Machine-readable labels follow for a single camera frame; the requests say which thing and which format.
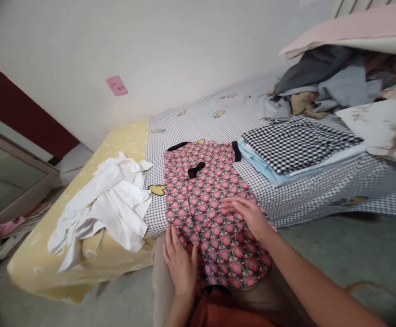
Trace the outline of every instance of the bed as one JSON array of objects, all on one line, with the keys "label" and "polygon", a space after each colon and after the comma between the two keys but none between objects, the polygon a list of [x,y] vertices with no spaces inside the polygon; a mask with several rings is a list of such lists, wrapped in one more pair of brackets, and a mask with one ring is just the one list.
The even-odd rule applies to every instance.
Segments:
[{"label": "bed", "polygon": [[[13,256],[8,265],[12,281],[33,294],[79,303],[96,283],[151,265],[153,241],[167,227],[163,152],[183,141],[236,141],[242,133],[267,125],[276,106],[266,92],[273,89],[275,81],[274,76],[266,76],[237,84],[188,106],[170,109],[110,132]],[[347,130],[334,115],[314,121]],[[97,166],[107,157],[115,157],[118,151],[136,161],[146,159],[154,164],[145,174],[145,188],[153,195],[145,215],[148,224],[145,245],[139,252],[131,253],[105,233],[96,253],[100,237],[97,234],[83,242],[83,261],[72,270],[58,274],[64,256],[53,256],[46,250],[57,220],[66,203],[90,180]],[[234,163],[234,167],[277,228],[345,211],[396,215],[396,163],[386,159],[365,154],[280,187],[274,187],[245,160]]]},{"label": "bed", "polygon": [[139,162],[145,158],[148,119],[127,124],[111,131],[93,157],[57,199],[45,217],[21,244],[7,270],[14,284],[35,295],[69,303],[80,303],[98,282],[152,265],[154,239],[146,235],[143,248],[136,253],[126,251],[108,233],[95,252],[100,233],[82,243],[83,261],[72,270],[57,273],[64,255],[49,254],[46,245],[57,226],[65,205],[93,176],[98,165],[123,151]]}]

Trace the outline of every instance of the red door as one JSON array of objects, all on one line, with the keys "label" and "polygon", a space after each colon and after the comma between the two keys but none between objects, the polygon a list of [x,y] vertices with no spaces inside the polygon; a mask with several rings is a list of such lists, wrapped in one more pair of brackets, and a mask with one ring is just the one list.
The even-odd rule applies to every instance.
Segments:
[{"label": "red door", "polygon": [[1,72],[0,121],[58,159],[80,143]]}]

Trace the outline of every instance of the yellow bed sheet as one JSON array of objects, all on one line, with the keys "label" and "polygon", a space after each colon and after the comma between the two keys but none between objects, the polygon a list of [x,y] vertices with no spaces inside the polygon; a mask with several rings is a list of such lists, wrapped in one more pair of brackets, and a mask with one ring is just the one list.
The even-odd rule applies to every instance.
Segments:
[{"label": "yellow bed sheet", "polygon": [[148,235],[145,236],[143,248],[133,253],[126,251],[108,233],[104,233],[100,248],[95,252],[100,239],[98,233],[82,242],[80,264],[59,274],[57,271],[65,252],[51,255],[46,247],[65,205],[91,180],[100,163],[108,157],[117,157],[118,151],[123,151],[127,157],[137,162],[145,158],[148,129],[149,119],[143,119],[108,134],[93,157],[10,260],[7,270],[14,284],[32,294],[80,303],[98,282],[113,280],[126,272],[152,265],[151,250],[154,240]]}]

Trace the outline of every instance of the white garment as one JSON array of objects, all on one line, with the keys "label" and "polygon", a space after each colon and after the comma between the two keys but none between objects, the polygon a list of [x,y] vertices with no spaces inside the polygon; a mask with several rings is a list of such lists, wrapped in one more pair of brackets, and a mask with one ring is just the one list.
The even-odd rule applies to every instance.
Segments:
[{"label": "white garment", "polygon": [[152,200],[151,192],[143,189],[143,172],[151,167],[145,160],[128,159],[123,152],[98,166],[94,178],[68,202],[49,239],[49,253],[69,246],[59,273],[80,262],[80,240],[104,227],[126,250],[142,248],[148,228],[143,217]]},{"label": "white garment", "polygon": [[396,161],[396,99],[343,109],[336,115],[365,140],[367,152]]},{"label": "white garment", "polygon": [[340,163],[340,162],[346,162],[352,159],[357,158],[360,154],[366,152],[366,148],[364,146],[364,143],[361,144],[357,144],[354,145],[346,150],[337,152],[335,154],[333,154],[331,157],[329,157],[328,159],[322,161],[321,163],[315,164],[313,166],[304,168],[304,169],[300,169],[297,171],[294,171],[292,173],[288,173],[286,176],[287,177],[292,177],[301,173],[305,173],[307,171],[310,170],[314,170],[314,169],[318,169],[320,167],[326,167],[326,166],[330,166],[332,164],[336,164],[336,163]]}]

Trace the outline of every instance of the floral print fabric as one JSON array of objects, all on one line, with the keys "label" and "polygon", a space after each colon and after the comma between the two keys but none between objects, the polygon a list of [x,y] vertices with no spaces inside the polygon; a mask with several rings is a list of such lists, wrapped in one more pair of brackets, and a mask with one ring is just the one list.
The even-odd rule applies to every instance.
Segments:
[{"label": "floral print fabric", "polygon": [[[257,244],[242,215],[220,212],[225,197],[240,196],[257,203],[233,169],[234,157],[231,143],[215,142],[190,142],[164,153],[167,218],[189,253],[192,244],[200,242],[200,287],[251,286],[271,266],[269,254]],[[188,169],[199,162],[205,167],[190,179]]]}]

